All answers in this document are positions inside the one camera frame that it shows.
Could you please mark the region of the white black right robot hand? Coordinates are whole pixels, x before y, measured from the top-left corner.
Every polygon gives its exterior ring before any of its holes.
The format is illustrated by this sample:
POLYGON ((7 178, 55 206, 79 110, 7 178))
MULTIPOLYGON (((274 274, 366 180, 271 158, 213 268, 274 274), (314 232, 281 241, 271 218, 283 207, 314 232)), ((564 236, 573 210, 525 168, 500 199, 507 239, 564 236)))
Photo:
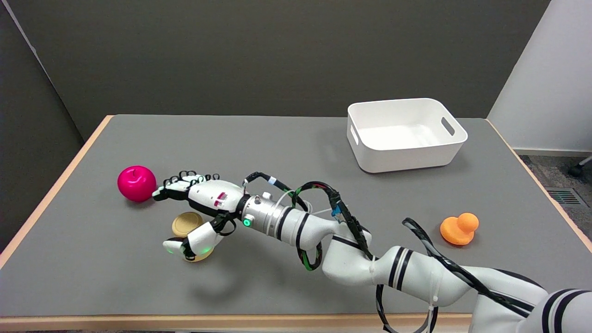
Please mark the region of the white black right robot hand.
POLYGON ((190 207, 213 219, 188 232, 184 237, 173 237, 163 242, 163 247, 171 254, 188 261, 213 250, 231 232, 224 232, 230 222, 236 226, 239 218, 239 203, 245 190, 238 185, 220 179, 217 173, 199 175, 193 170, 180 171, 165 179, 161 186, 152 192, 157 202, 165 199, 187 202, 190 207))

